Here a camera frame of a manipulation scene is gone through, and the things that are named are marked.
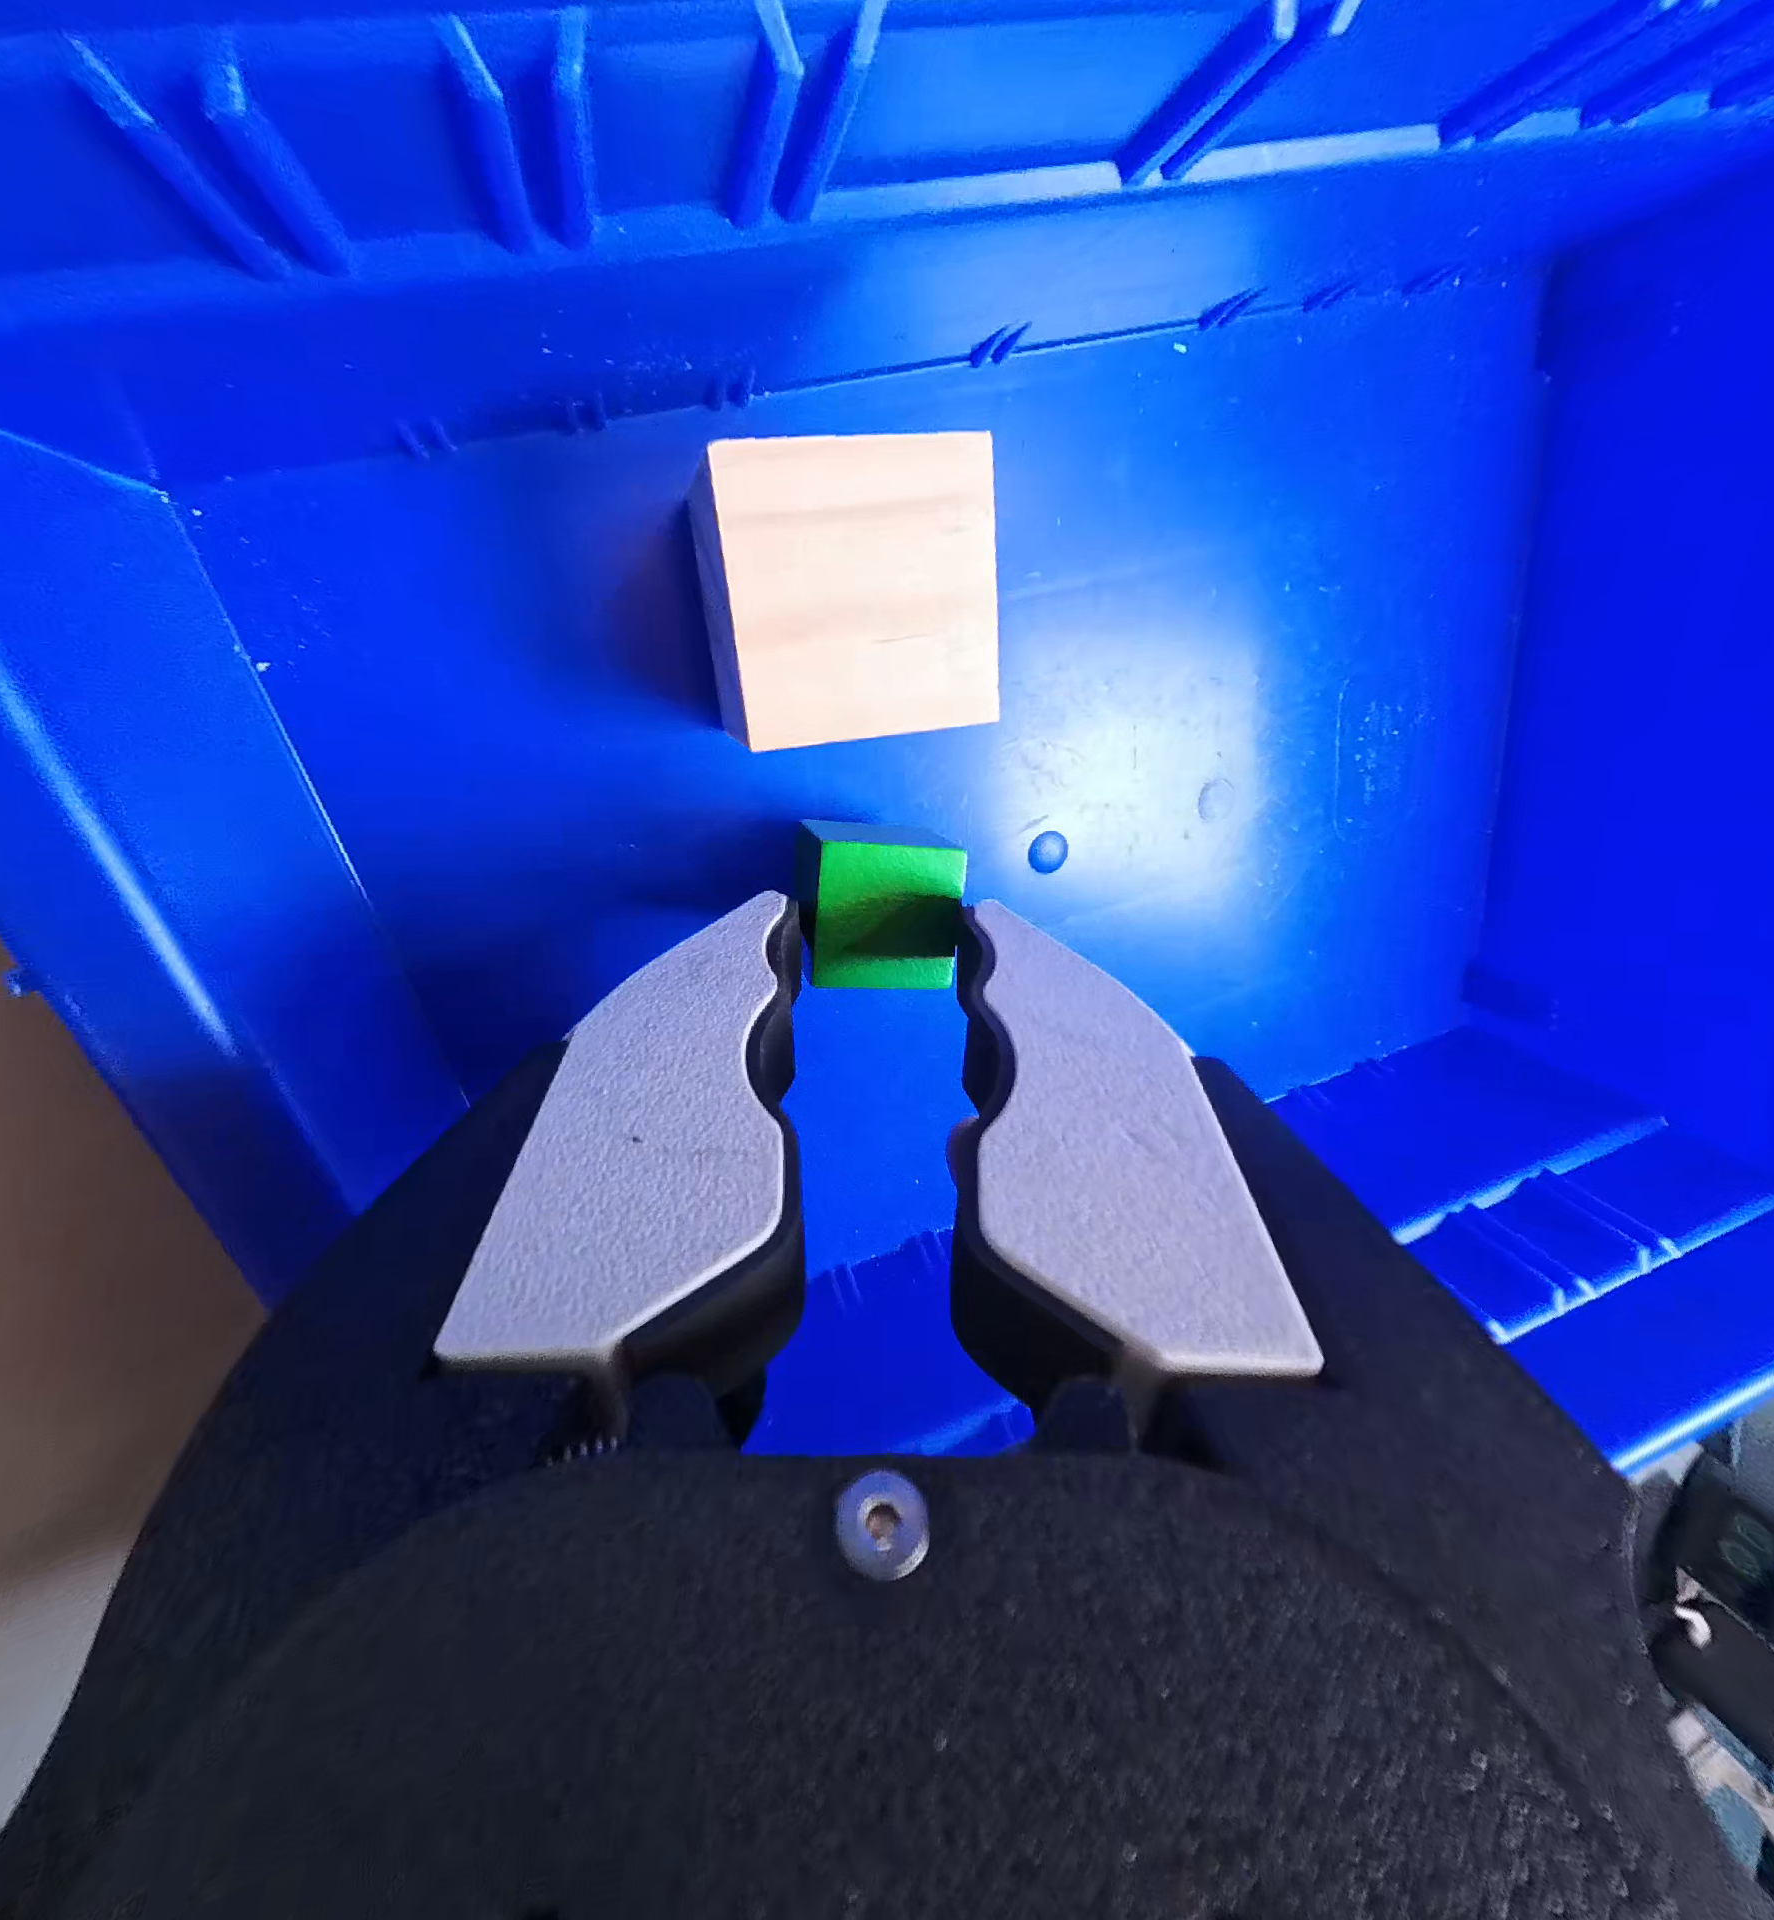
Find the green cube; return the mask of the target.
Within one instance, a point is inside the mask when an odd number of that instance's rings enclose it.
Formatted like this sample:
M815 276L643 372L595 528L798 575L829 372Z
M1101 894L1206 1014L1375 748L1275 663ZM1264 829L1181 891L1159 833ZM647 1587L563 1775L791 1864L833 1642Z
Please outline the green cube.
M949 992L969 852L925 829L803 820L796 842L818 991Z

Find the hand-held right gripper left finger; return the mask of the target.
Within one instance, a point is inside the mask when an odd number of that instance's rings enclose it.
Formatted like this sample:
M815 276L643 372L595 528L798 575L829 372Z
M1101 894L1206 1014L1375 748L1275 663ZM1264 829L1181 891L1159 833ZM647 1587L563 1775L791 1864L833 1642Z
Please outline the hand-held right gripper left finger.
M796 901L765 891L579 1021L433 1342L444 1368L572 1373L625 1422L652 1376L749 1425L803 1316Z

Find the black power adapter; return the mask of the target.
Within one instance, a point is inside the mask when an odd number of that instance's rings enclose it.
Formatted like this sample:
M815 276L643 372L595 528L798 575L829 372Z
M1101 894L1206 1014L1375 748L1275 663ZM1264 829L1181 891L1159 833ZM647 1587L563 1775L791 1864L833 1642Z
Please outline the black power adapter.
M1669 1611L1650 1656L1669 1696L1774 1784L1774 1647L1732 1611L1694 1598Z

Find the wooden cube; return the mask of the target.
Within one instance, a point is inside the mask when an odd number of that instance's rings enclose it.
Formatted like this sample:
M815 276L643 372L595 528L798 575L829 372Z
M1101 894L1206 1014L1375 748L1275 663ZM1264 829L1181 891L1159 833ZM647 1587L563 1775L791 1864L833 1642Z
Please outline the wooden cube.
M717 703L743 747L998 723L987 430L713 440L688 511Z

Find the blue plastic bin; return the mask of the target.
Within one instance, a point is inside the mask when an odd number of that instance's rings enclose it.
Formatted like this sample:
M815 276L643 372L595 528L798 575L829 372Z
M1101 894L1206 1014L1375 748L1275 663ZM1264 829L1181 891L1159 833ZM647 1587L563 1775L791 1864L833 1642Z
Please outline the blue plastic bin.
M942 430L998 723L749 750L708 445ZM267 1303L814 814L1774 1400L1774 4L0 4L8 988Z

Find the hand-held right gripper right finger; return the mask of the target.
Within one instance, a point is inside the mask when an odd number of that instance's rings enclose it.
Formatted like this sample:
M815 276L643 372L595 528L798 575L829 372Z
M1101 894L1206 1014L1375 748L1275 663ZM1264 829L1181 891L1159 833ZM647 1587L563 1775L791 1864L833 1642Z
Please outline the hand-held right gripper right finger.
M950 1323L1043 1422L1093 1382L1129 1424L1213 1381L1316 1381L1322 1348L1187 1044L1013 908L962 911L973 1114L950 1146Z

